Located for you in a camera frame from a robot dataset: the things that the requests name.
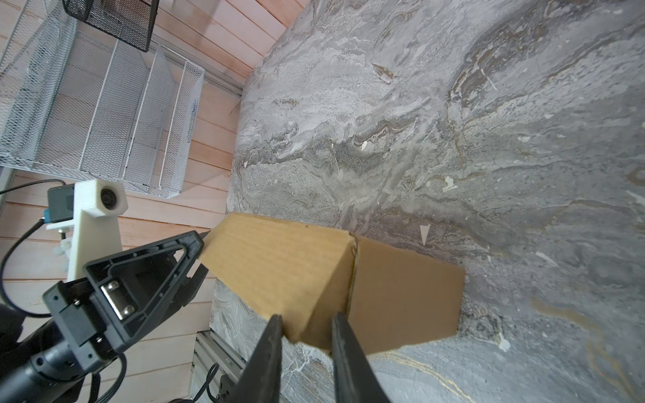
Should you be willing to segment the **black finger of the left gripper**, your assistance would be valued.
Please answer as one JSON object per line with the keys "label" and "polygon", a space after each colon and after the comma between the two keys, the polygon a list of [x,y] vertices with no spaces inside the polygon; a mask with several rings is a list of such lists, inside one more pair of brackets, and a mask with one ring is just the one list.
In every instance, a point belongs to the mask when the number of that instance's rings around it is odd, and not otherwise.
{"label": "black finger of the left gripper", "polygon": [[208,273],[202,265],[191,273],[203,247],[203,235],[190,231],[83,267],[114,352],[125,352],[193,301]]}

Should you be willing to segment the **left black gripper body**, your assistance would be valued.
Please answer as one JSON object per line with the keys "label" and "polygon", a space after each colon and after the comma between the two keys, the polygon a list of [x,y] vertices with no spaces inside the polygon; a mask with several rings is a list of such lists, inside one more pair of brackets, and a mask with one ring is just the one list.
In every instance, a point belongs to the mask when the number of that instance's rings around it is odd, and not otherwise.
{"label": "left black gripper body", "polygon": [[76,402],[84,379],[109,364],[94,292],[89,280],[60,281],[45,292],[51,319],[1,349],[2,402]]}

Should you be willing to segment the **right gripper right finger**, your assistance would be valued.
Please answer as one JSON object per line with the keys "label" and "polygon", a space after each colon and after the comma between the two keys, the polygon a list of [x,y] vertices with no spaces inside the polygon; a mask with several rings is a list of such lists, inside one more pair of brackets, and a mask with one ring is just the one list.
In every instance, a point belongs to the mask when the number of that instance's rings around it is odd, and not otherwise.
{"label": "right gripper right finger", "polygon": [[336,402],[391,402],[342,312],[332,322],[332,358]]}

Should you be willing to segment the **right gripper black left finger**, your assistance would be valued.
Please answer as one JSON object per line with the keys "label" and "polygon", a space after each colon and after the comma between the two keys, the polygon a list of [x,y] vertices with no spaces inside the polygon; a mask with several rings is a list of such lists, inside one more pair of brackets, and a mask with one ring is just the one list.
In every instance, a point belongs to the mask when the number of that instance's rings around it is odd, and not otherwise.
{"label": "right gripper black left finger", "polygon": [[279,402],[282,378],[282,316],[273,315],[239,381],[224,402]]}

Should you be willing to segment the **brown cardboard box sheet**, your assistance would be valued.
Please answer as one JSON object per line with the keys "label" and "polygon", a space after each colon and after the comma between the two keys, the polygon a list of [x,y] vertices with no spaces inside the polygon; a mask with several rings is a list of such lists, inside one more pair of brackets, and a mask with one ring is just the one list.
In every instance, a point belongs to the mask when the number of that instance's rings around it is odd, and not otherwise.
{"label": "brown cardboard box sheet", "polygon": [[199,259],[258,315],[281,316],[294,344],[330,350],[340,313],[366,354],[458,331],[463,269],[345,230],[230,213]]}

